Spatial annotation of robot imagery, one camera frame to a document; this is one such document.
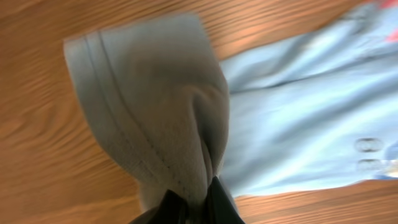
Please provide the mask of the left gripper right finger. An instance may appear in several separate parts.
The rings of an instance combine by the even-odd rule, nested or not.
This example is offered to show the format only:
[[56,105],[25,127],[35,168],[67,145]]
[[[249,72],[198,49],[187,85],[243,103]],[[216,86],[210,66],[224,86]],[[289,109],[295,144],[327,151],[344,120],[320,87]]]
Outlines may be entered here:
[[245,224],[217,177],[208,188],[203,216],[205,224]]

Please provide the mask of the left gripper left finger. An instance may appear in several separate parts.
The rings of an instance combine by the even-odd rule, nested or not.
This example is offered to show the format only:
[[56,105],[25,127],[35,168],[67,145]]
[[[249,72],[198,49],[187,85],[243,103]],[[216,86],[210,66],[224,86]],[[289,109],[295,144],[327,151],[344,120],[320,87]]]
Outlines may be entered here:
[[129,224],[185,224],[187,203],[175,192],[166,191],[160,205],[135,218]]

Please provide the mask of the light blue printed t-shirt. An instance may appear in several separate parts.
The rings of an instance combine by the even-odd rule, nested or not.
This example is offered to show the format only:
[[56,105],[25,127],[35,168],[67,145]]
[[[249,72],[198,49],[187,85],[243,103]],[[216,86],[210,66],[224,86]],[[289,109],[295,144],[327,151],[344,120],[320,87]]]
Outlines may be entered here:
[[139,184],[202,205],[232,196],[397,178],[397,2],[371,1],[316,32],[227,60],[194,14],[65,42],[96,140]]

